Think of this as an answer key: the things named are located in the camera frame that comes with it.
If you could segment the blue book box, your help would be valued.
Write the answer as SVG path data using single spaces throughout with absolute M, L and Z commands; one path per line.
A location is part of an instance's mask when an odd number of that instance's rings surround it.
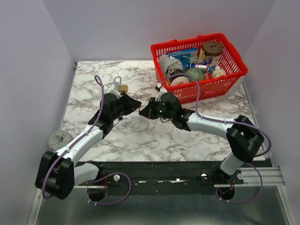
M 178 59 L 182 63 L 183 68 L 186 68 L 186 65 L 191 63 L 191 60 L 197 59 L 198 48 L 193 47 L 185 50 L 167 52 L 166 54 Z

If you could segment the large brass padlock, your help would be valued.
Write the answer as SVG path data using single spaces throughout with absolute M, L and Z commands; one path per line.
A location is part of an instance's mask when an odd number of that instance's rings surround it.
M 122 84 L 122 78 L 120 76 L 117 76 L 114 78 L 114 86 L 118 92 L 127 92 L 128 91 L 128 86 L 125 84 Z

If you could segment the grey tape roll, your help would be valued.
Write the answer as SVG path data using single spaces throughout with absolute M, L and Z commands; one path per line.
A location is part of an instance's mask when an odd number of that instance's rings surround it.
M 73 137 L 68 131 L 59 130 L 52 133 L 48 144 L 53 151 L 57 151 L 69 144 L 72 140 Z

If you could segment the small brass padlock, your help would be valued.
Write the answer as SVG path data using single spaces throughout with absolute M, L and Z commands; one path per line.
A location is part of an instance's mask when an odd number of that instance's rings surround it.
M 141 102 L 140 99 L 139 99 L 139 107 L 138 107 L 138 110 L 139 110 L 139 111 L 141 110 L 141 107 L 142 107 L 142 102 Z

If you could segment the white round bottle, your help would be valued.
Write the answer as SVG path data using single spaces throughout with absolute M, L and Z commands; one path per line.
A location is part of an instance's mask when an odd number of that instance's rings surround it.
M 216 65 L 214 71 L 211 73 L 211 77 L 214 79 L 222 76 L 226 76 L 226 72 Z

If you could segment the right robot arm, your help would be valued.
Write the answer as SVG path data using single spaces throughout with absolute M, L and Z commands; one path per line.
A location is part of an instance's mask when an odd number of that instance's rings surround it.
M 206 120 L 194 110 L 183 108 L 178 98 L 170 92 L 162 94 L 159 100 L 152 97 L 139 114 L 150 120 L 168 119 L 181 130 L 200 131 L 226 139 L 232 152 L 215 173 L 217 181 L 222 184 L 230 181 L 244 163 L 251 163 L 264 142 L 261 132 L 253 128 L 246 116 L 240 115 L 231 120 L 209 117 Z

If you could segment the aluminium frame rail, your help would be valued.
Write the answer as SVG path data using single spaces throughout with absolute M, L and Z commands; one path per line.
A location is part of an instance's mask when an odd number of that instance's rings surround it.
M 263 186 L 285 186 L 285 180 L 280 167 L 257 167 L 262 178 Z M 252 167 L 239 169 L 233 175 L 234 187 L 260 187 L 261 179 L 258 172 Z

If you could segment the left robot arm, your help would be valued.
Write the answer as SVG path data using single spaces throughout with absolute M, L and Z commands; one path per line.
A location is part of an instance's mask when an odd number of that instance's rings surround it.
M 115 120 L 131 114 L 141 104 L 126 93 L 119 97 L 112 93 L 104 94 L 100 109 L 79 136 L 55 153 L 47 151 L 43 154 L 35 181 L 42 196 L 63 200 L 79 184 L 87 181 L 93 185 L 101 184 L 104 179 L 101 164 L 87 162 L 79 167 L 76 165 L 91 147 L 109 134 Z

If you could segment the green melon ball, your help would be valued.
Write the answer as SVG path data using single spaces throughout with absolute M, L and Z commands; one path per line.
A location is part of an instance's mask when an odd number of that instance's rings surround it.
M 186 70 L 185 73 L 192 76 L 197 81 L 204 80 L 204 73 L 198 68 L 190 68 Z

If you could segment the black label cup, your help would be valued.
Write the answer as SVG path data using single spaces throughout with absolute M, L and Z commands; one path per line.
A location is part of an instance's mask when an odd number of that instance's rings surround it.
M 177 86 L 177 85 L 189 83 L 189 79 L 187 77 L 183 75 L 176 75 L 181 73 L 183 73 L 181 69 L 175 69 L 169 72 L 169 76 L 173 76 L 169 79 L 170 86 Z

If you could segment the brown lid canister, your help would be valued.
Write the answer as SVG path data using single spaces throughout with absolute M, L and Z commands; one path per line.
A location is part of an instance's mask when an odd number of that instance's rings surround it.
M 224 45 L 217 41 L 207 41 L 202 45 L 201 60 L 210 67 L 216 66 L 220 61 Z

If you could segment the blue soda can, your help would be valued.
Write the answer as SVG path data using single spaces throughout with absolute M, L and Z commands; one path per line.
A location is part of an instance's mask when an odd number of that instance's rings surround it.
M 195 63 L 193 64 L 194 68 L 200 69 L 203 73 L 212 73 L 215 70 L 215 66 L 209 66 L 208 64 Z

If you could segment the red soda can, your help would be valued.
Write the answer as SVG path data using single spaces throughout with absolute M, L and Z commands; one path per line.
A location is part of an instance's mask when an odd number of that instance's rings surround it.
M 205 80 L 210 80 L 210 79 L 212 79 L 211 73 L 210 73 L 210 72 L 204 73 L 204 79 L 205 79 Z

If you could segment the red plastic basket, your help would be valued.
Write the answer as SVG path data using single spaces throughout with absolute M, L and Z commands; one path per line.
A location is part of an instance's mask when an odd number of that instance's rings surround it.
M 182 104 L 233 94 L 248 68 L 222 33 L 151 47 L 156 76 Z

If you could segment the white snack bag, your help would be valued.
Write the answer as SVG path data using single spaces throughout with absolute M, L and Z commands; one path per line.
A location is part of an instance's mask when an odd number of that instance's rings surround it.
M 158 63 L 164 75 L 176 69 L 182 70 L 181 61 L 167 54 L 160 56 Z

